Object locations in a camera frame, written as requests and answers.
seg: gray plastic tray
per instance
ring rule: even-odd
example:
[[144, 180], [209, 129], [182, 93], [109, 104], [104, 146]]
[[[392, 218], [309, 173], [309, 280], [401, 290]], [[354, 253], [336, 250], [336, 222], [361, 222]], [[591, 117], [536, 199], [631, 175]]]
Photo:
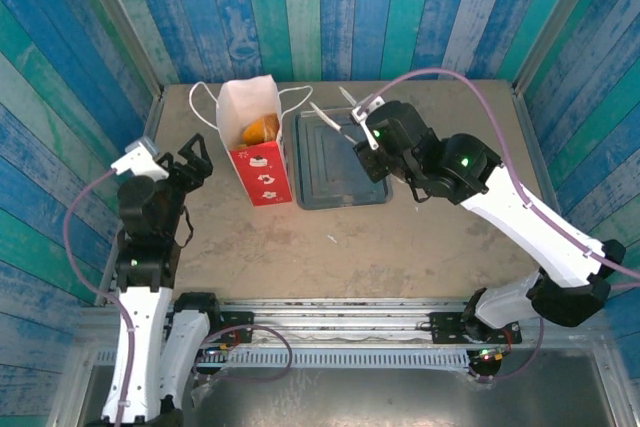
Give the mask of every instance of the gray plastic tray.
[[[349, 119], [350, 109], [329, 109], [327, 115], [356, 141], [362, 130]], [[353, 147], [314, 112], [301, 112], [293, 121], [293, 151], [298, 205], [305, 210], [384, 204], [392, 197], [388, 179], [369, 180]]]

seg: white logo on bag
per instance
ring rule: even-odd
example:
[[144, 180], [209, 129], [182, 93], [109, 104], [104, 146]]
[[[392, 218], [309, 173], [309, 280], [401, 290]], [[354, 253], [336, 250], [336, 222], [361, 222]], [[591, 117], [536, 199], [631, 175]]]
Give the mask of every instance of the white logo on bag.
[[276, 181], [276, 179], [268, 174], [259, 175], [258, 180], [261, 180], [265, 185], [273, 184]]
[[267, 165], [269, 165], [269, 161], [260, 156], [251, 157], [251, 160], [249, 161], [249, 165], [251, 167], [266, 167]]

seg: wooden wall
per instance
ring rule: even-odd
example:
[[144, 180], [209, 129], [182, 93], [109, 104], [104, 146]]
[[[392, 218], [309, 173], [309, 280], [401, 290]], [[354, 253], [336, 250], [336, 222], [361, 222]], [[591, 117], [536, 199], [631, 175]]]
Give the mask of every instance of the wooden wall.
[[270, 73], [513, 80], [557, 0], [120, 0], [163, 84]]
[[[80, 306], [62, 242], [66, 208], [142, 134], [151, 95], [98, 0], [0, 0], [0, 426], [46, 422]], [[72, 236], [99, 283], [115, 181]]]
[[[640, 0], [579, 0], [526, 91], [562, 214], [640, 267]], [[615, 274], [616, 281], [629, 280]], [[640, 380], [640, 292], [607, 311]]]

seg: beige table surface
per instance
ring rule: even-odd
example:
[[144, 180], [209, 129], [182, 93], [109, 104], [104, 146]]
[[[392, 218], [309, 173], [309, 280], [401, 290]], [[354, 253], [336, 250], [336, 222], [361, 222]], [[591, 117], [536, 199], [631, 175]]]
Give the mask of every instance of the beige table surface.
[[[318, 105], [343, 107], [338, 85], [360, 99], [382, 83], [312, 85]], [[478, 86], [496, 111], [523, 182], [539, 194], [509, 85], [480, 81]], [[156, 137], [161, 151], [175, 154], [200, 132], [214, 163], [213, 176], [187, 197], [195, 236], [182, 252], [176, 296], [198, 290], [213, 291], [223, 299], [467, 297], [479, 287], [501, 285], [536, 268], [524, 251], [484, 219], [443, 199], [418, 205], [409, 189], [395, 180], [393, 199], [385, 205], [305, 211], [294, 200], [253, 207], [217, 133], [190, 111], [190, 87], [167, 89]], [[217, 94], [220, 86], [211, 88]], [[295, 105], [303, 95], [284, 94], [283, 107]], [[458, 82], [405, 82], [385, 98], [412, 103], [441, 138], [467, 132], [501, 153], [482, 108]], [[194, 101], [205, 117], [215, 119], [214, 104], [204, 89], [198, 89]], [[292, 118], [288, 116], [283, 126], [289, 152]], [[178, 240], [182, 243], [186, 236], [181, 225]]]

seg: food item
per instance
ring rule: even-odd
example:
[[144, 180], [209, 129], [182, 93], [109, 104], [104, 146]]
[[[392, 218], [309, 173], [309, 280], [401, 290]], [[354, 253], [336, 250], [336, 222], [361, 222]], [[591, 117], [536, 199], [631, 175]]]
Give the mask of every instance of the food item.
[[265, 115], [245, 129], [242, 134], [242, 140], [247, 145], [271, 142], [272, 140], [276, 140], [279, 129], [280, 122], [278, 122], [278, 114]]

